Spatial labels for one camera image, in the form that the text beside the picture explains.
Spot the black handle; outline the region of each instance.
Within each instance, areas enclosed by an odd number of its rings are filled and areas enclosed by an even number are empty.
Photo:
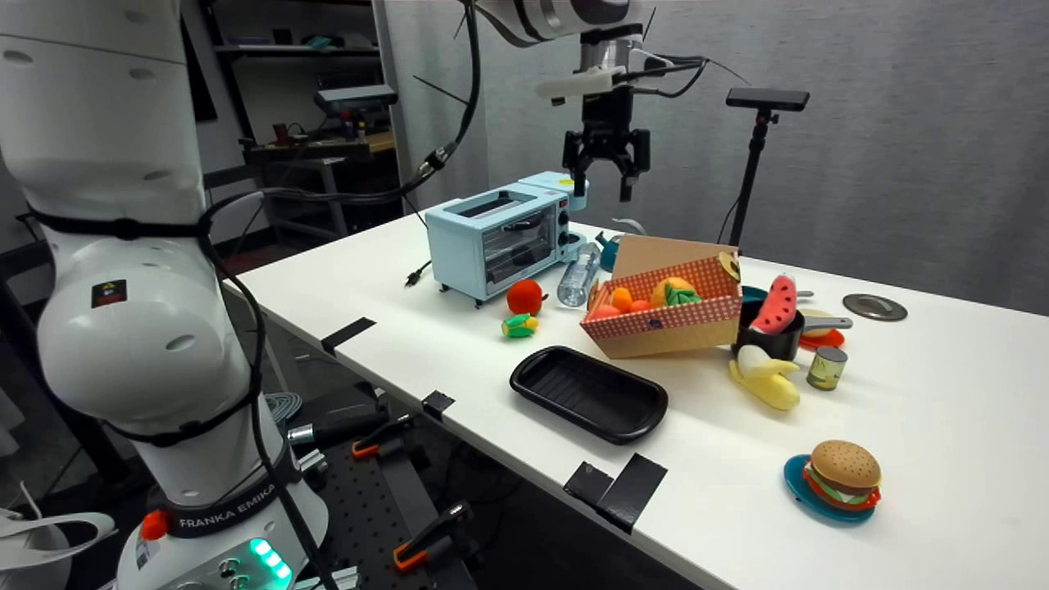
[[[315,447],[338,447],[388,423],[388,409],[377,402],[338,406],[315,420]]]

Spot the yellow object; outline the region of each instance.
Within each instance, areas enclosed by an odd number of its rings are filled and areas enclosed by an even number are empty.
[[[630,294],[630,289],[615,289],[615,291],[612,291],[612,306],[615,306],[623,314],[630,314],[630,312],[634,312],[634,294]]]
[[[742,391],[746,391],[761,402],[766,402],[766,406],[775,406],[779,413],[790,413],[800,402],[800,394],[783,373],[792,373],[800,367],[790,365],[790,360],[753,365],[753,360],[761,360],[761,354],[763,350],[753,348],[753,343],[742,348],[739,360],[728,360],[728,373]]]
[[[698,291],[693,282],[685,282],[683,277],[670,277],[653,289],[653,306],[665,308],[665,306],[693,306],[698,301]]]

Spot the cardboard box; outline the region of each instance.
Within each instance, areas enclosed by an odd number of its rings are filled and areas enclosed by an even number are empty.
[[[739,340],[742,271],[739,254],[730,245],[623,236],[615,271],[611,282],[604,282],[604,289],[612,291],[626,286],[635,299],[649,299],[649,291],[670,277],[683,277],[685,282],[693,282],[703,301],[615,319],[583,319],[583,330],[599,343],[604,354],[695,354]]]

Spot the black tray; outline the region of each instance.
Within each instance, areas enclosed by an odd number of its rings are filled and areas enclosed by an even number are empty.
[[[615,447],[642,438],[665,413],[659,383],[569,348],[544,348],[524,357],[512,387]]]

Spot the red tomato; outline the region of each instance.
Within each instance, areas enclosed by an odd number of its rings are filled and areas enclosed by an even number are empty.
[[[533,278],[514,282],[505,291],[505,306],[512,308],[512,314],[538,314],[538,308],[544,306],[544,289]]]

